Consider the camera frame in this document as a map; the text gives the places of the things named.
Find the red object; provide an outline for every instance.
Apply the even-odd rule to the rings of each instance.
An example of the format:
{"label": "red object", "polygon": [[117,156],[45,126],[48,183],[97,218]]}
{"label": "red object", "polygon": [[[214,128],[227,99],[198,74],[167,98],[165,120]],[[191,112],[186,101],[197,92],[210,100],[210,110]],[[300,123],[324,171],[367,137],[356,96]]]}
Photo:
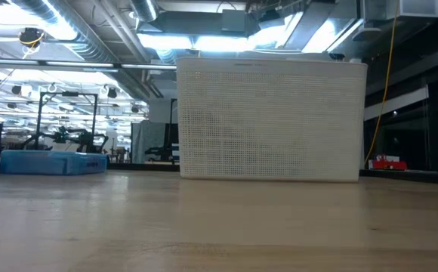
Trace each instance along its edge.
{"label": "red object", "polygon": [[386,156],[379,156],[377,160],[372,161],[372,169],[383,170],[407,170],[406,162],[389,162],[386,160]]}

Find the white box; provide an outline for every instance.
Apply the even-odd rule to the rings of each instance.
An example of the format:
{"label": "white box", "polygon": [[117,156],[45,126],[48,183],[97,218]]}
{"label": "white box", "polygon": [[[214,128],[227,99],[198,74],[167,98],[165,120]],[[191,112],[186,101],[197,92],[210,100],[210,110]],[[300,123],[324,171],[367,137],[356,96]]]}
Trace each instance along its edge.
{"label": "white box", "polygon": [[177,62],[183,178],[358,181],[367,66]]}

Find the white perforated box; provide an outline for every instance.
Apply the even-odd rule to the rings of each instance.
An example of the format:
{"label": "white perforated box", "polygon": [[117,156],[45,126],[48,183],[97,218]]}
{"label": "white perforated box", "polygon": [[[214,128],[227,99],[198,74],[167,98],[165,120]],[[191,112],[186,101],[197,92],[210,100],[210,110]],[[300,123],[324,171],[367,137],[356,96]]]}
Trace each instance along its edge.
{"label": "white perforated box", "polygon": [[365,64],[183,58],[184,178],[357,181]]}

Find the yellow cable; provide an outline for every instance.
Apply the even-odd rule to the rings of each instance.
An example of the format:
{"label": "yellow cable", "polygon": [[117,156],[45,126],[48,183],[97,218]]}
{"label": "yellow cable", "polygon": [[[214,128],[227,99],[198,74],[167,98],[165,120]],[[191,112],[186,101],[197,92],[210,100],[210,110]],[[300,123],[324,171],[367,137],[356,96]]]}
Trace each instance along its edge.
{"label": "yellow cable", "polygon": [[36,42],[41,41],[41,39],[43,39],[43,36],[44,36],[44,35],[45,35],[45,32],[43,31],[43,33],[41,33],[41,35],[39,36],[39,38],[37,38],[37,39],[34,40],[34,41],[31,41],[31,42],[23,42],[23,41],[20,40],[20,42],[21,42],[23,45],[32,45],[32,44],[34,44],[34,43],[36,43]]}
{"label": "yellow cable", "polygon": [[380,120],[382,118],[382,113],[384,112],[385,101],[387,99],[388,82],[390,80],[390,68],[392,66],[393,41],[394,41],[394,38],[395,38],[395,26],[396,26],[396,23],[397,23],[397,17],[399,16],[399,6],[400,6],[400,0],[397,0],[397,6],[396,6],[396,10],[395,10],[395,17],[393,19],[392,39],[390,41],[390,53],[389,53],[389,56],[388,56],[387,78],[385,78],[384,99],[382,100],[382,106],[381,106],[381,109],[380,109],[380,115],[378,116],[378,119],[377,119],[377,127],[375,128],[375,133],[373,134],[372,144],[370,145],[369,153],[367,154],[367,157],[365,158],[365,162],[363,164],[366,164],[368,162],[368,160],[370,158],[370,155],[372,154],[373,146],[375,145],[375,140],[377,140],[378,129],[380,127]]}

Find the blue tray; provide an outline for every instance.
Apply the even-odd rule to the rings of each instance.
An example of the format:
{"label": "blue tray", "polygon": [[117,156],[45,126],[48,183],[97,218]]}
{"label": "blue tray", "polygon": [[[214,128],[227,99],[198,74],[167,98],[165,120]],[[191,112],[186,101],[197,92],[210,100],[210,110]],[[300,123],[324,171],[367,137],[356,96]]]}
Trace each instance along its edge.
{"label": "blue tray", "polygon": [[106,171],[106,155],[44,150],[1,152],[1,174],[84,175]]}

